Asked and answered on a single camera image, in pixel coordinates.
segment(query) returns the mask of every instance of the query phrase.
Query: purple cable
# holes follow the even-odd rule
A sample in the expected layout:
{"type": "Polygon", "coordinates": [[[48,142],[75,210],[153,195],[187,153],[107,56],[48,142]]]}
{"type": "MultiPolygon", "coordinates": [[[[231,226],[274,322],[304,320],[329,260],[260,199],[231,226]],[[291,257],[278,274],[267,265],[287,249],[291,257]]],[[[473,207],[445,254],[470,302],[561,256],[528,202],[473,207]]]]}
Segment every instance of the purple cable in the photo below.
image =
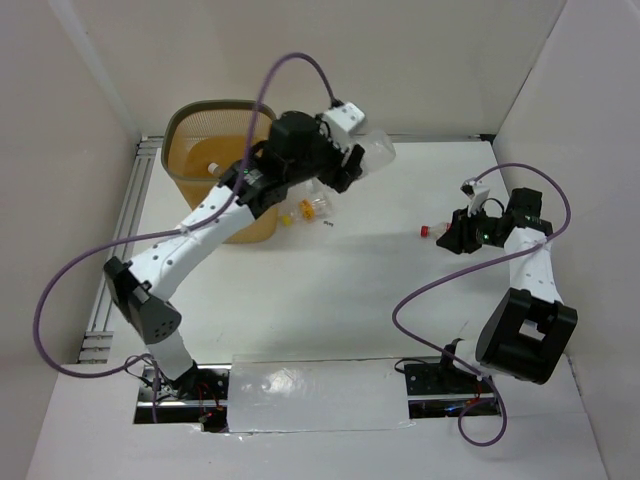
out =
{"type": "MultiPolygon", "coordinates": [[[[564,193],[564,191],[562,190],[562,188],[560,187],[560,185],[558,185],[558,183],[551,178],[549,175],[547,175],[546,173],[542,172],[541,170],[538,170],[535,167],[532,167],[531,165],[526,165],[524,163],[504,163],[502,165],[496,165],[495,167],[491,167],[489,170],[482,172],[480,175],[478,175],[477,177],[475,177],[474,180],[479,181],[480,179],[482,179],[483,177],[485,177],[486,175],[488,175],[491,172],[494,172],[496,170],[500,170],[503,168],[509,168],[509,167],[517,167],[517,168],[524,168],[526,170],[530,170],[534,173],[537,173],[538,175],[540,175],[542,178],[544,178],[545,180],[547,180],[552,186],[553,188],[556,189],[556,191],[558,192],[558,194],[560,195],[560,197],[562,198],[562,202],[564,203],[564,208],[565,208],[565,219],[564,219],[564,223],[562,224],[562,226],[558,229],[557,232],[552,233],[551,235],[549,235],[549,237],[547,237],[547,241],[551,241],[554,238],[558,237],[559,235],[563,234],[564,231],[567,229],[567,227],[569,227],[569,223],[571,222],[571,205],[569,204],[569,199],[567,198],[567,195],[564,193]]],[[[398,305],[396,305],[396,308],[393,309],[393,313],[391,315],[392,321],[393,321],[393,325],[400,330],[402,333],[404,333],[405,335],[407,335],[408,337],[414,339],[415,341],[422,343],[423,345],[426,345],[430,348],[433,348],[434,350],[440,352],[441,354],[449,357],[452,360],[455,360],[456,362],[460,363],[461,365],[463,365],[465,368],[467,368],[469,371],[473,372],[475,375],[478,375],[479,377],[482,377],[482,372],[480,370],[478,370],[477,368],[469,365],[467,362],[465,362],[464,360],[458,358],[457,356],[455,356],[454,354],[446,351],[444,348],[439,347],[438,345],[436,345],[435,343],[432,343],[422,337],[420,337],[419,335],[411,332],[410,330],[408,330],[407,328],[405,328],[404,326],[402,326],[400,324],[400,322],[398,321],[398,313],[400,312],[400,310],[402,310],[402,308],[409,303],[411,300],[413,300],[414,298],[422,295],[423,293],[436,288],[444,283],[450,282],[451,280],[455,280],[456,278],[460,278],[463,277],[464,275],[467,275],[469,273],[473,273],[473,272],[477,272],[479,270],[488,268],[488,267],[492,267],[494,265],[498,265],[500,263],[504,263],[504,262],[508,262],[509,260],[513,260],[514,258],[518,258],[518,257],[523,257],[525,255],[529,255],[530,253],[535,252],[536,250],[542,248],[544,246],[544,244],[539,244],[536,245],[534,247],[531,247],[527,250],[523,250],[522,252],[516,252],[516,253],[511,253],[509,255],[504,255],[502,257],[496,258],[494,260],[489,260],[488,262],[483,262],[483,263],[479,263],[478,265],[474,265],[472,267],[468,267],[468,268],[464,268],[458,272],[454,272],[451,273],[449,275],[446,275],[434,282],[431,282],[423,287],[420,287],[419,289],[417,289],[416,291],[410,293],[409,295],[407,295],[405,298],[403,298],[400,303],[398,303],[398,305]]],[[[496,400],[498,401],[498,405],[500,406],[500,411],[502,414],[502,427],[500,428],[500,431],[498,432],[498,434],[491,440],[487,441],[487,442],[477,442],[473,439],[471,439],[464,431],[464,429],[462,428],[462,418],[473,408],[477,407],[478,405],[482,405],[488,402],[491,402],[491,399],[485,399],[485,400],[480,400],[479,402],[476,403],[472,403],[470,405],[467,405],[462,412],[460,412],[460,415],[458,416],[458,430],[460,431],[460,435],[462,435],[462,437],[469,442],[471,445],[475,445],[476,447],[489,447],[491,445],[494,445],[496,443],[498,443],[500,441],[500,439],[503,437],[505,431],[507,430],[507,409],[504,405],[504,401],[502,400],[502,396],[500,395],[500,392],[498,391],[498,389],[496,388],[495,384],[493,383],[493,381],[491,381],[488,378],[484,379],[485,382],[487,382],[487,384],[489,385],[489,387],[491,387],[491,390],[493,390],[496,400]]]]}
{"type": "MultiPolygon", "coordinates": [[[[242,157],[242,163],[241,163],[241,167],[240,167],[240,171],[241,172],[243,172],[245,170],[245,168],[249,164],[249,154],[250,154],[250,151],[251,151],[251,141],[252,141],[253,136],[255,134],[256,124],[258,123],[258,106],[261,105],[264,102],[264,97],[266,96],[267,89],[269,88],[269,85],[271,84],[271,81],[273,80],[273,77],[275,76],[275,74],[278,71],[278,69],[284,63],[286,63],[287,61],[293,60],[295,58],[307,61],[308,63],[310,63],[316,69],[316,71],[320,75],[320,78],[322,79],[322,82],[324,83],[325,88],[327,89],[327,93],[329,94],[329,98],[331,99],[331,103],[333,104],[335,102],[335,100],[336,100],[335,96],[333,95],[333,90],[331,88],[331,85],[329,84],[329,80],[327,79],[327,76],[325,75],[324,71],[322,70],[322,68],[320,67],[318,62],[316,62],[312,57],[310,57],[306,53],[302,53],[302,52],[292,52],[292,53],[289,53],[287,55],[284,55],[284,56],[280,57],[273,64],[273,66],[269,69],[269,72],[265,76],[265,78],[264,78],[264,80],[262,82],[262,86],[260,87],[260,92],[258,93],[258,98],[256,99],[256,102],[255,102],[255,104],[253,106],[253,109],[251,111],[251,120],[249,121],[249,128],[248,128],[247,138],[246,138],[246,142],[245,142],[244,155],[242,157]]],[[[243,176],[238,176],[238,178],[236,180],[236,183],[233,186],[233,193],[231,195],[229,195],[229,198],[227,199],[227,201],[222,205],[222,207],[220,207],[220,209],[216,213],[214,213],[210,217],[205,218],[204,220],[202,220],[202,221],[200,221],[198,223],[195,223],[194,225],[192,225],[189,228],[189,230],[193,231],[193,230],[197,230],[198,228],[204,227],[204,226],[208,225],[209,223],[215,221],[220,215],[222,215],[227,210],[227,208],[229,208],[229,206],[233,203],[234,198],[237,196],[238,192],[240,191],[240,187],[242,186],[242,180],[243,180],[243,176]]],[[[165,230],[164,232],[147,233],[147,234],[144,234],[144,235],[135,235],[135,236],[131,236],[131,237],[121,238],[121,239],[118,239],[118,240],[113,240],[113,241],[111,241],[109,243],[106,243],[104,245],[100,245],[100,246],[94,247],[94,248],[92,248],[90,250],[87,250],[86,252],[82,253],[81,255],[78,255],[76,258],[74,258],[69,263],[64,265],[53,276],[53,278],[51,280],[49,280],[49,282],[45,286],[44,290],[42,291],[42,294],[40,295],[40,299],[38,300],[38,304],[36,305],[36,310],[35,310],[35,313],[33,315],[33,328],[32,328],[33,343],[35,344],[35,347],[36,347],[36,350],[38,351],[38,354],[40,354],[40,357],[42,357],[42,359],[47,363],[47,365],[49,365],[51,368],[53,368],[54,370],[58,371],[59,373],[62,373],[64,375],[68,375],[70,377],[75,377],[75,378],[103,378],[103,377],[107,377],[109,375],[113,375],[113,374],[118,373],[118,372],[122,372],[125,368],[128,368],[128,367],[134,365],[135,363],[138,363],[139,361],[143,360],[144,358],[147,358],[146,355],[149,355],[149,354],[138,355],[136,357],[133,357],[134,360],[129,361],[129,359],[128,359],[123,365],[121,365],[119,367],[116,367],[116,368],[112,368],[110,370],[105,370],[104,372],[83,373],[83,372],[76,372],[76,371],[73,371],[73,370],[69,370],[68,368],[63,367],[61,364],[59,364],[53,358],[51,358],[49,353],[44,348],[44,345],[42,343],[42,339],[40,338],[40,321],[41,321],[41,317],[42,317],[42,310],[44,309],[45,302],[47,301],[47,298],[49,297],[49,294],[53,290],[53,287],[55,287],[55,285],[62,278],[62,276],[65,273],[67,273],[69,270],[71,270],[74,266],[76,266],[78,263],[83,261],[84,259],[86,259],[86,258],[88,258],[88,257],[90,257],[92,255],[95,255],[96,253],[102,252],[104,250],[108,250],[108,249],[110,249],[112,247],[116,247],[118,245],[124,245],[124,244],[128,244],[128,243],[135,243],[135,242],[139,242],[139,241],[142,241],[142,240],[153,240],[153,239],[164,238],[164,237],[172,237],[174,235],[180,235],[182,233],[183,232],[181,232],[180,230],[165,230]]],[[[157,379],[159,378],[158,367],[157,367],[157,364],[155,363],[155,360],[152,360],[152,362],[154,363],[154,368],[156,369],[155,378],[154,378],[154,385],[156,385],[157,379]]],[[[156,420],[157,420],[156,414],[155,414],[155,399],[156,399],[156,395],[157,395],[156,388],[154,388],[153,394],[154,395],[153,395],[152,408],[153,408],[154,422],[156,422],[156,420]]]]}

